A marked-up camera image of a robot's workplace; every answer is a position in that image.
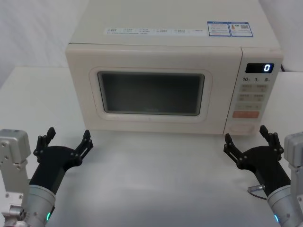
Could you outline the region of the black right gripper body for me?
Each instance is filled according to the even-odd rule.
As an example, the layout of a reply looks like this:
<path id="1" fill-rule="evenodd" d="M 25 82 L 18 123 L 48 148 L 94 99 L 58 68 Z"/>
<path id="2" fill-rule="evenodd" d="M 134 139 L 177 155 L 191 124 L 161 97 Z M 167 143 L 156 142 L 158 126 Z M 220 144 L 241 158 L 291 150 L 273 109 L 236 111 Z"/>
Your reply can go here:
<path id="1" fill-rule="evenodd" d="M 268 196 L 273 191 L 290 185 L 291 181 L 279 161 L 284 149 L 282 147 L 272 148 L 270 146 L 259 146 L 251 148 L 242 153 L 238 158 L 238 168 L 251 171 L 263 191 Z"/>

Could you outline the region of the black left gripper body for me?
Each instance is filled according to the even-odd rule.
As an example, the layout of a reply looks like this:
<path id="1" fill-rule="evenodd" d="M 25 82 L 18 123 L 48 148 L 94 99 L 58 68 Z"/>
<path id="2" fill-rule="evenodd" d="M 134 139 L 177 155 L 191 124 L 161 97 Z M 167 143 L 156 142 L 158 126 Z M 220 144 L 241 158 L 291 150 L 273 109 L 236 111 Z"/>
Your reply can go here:
<path id="1" fill-rule="evenodd" d="M 56 194 L 65 173 L 72 167 L 80 166 L 80 155 L 75 150 L 51 146 L 34 150 L 38 167 L 35 170 L 29 184 L 50 190 Z"/>

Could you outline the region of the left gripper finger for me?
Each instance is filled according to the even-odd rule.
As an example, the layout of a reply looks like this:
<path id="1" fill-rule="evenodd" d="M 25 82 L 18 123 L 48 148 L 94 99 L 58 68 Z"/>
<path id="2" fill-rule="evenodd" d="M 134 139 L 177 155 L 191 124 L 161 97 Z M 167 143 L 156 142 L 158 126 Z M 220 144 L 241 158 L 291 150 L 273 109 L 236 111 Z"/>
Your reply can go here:
<path id="1" fill-rule="evenodd" d="M 55 135 L 56 135 L 56 131 L 54 127 L 50 127 L 46 135 L 38 136 L 36 149 L 33 152 L 34 156 L 38 157 L 40 154 L 42 154 L 43 151 L 50 144 L 51 140 L 55 137 Z"/>
<path id="2" fill-rule="evenodd" d="M 80 166 L 85 156 L 93 148 L 93 142 L 91 140 L 91 134 L 89 130 L 85 130 L 83 138 L 79 146 L 74 150 L 72 160 L 72 166 Z"/>

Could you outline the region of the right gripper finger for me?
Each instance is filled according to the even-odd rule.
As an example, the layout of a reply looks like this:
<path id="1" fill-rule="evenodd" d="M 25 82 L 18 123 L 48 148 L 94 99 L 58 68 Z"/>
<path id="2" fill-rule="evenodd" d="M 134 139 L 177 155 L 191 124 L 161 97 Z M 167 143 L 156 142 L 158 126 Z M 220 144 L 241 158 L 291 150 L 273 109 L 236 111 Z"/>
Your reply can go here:
<path id="1" fill-rule="evenodd" d="M 247 154 L 241 152 L 233 143 L 229 133 L 225 135 L 225 145 L 223 148 L 225 154 L 227 154 L 231 160 L 236 164 L 238 168 L 247 168 Z"/>
<path id="2" fill-rule="evenodd" d="M 278 134 L 276 132 L 269 132 L 265 125 L 261 125 L 259 132 L 262 137 L 267 141 L 269 147 L 273 149 L 274 153 L 277 155 L 277 158 L 281 159 L 281 155 L 283 154 L 284 149 L 280 144 Z"/>

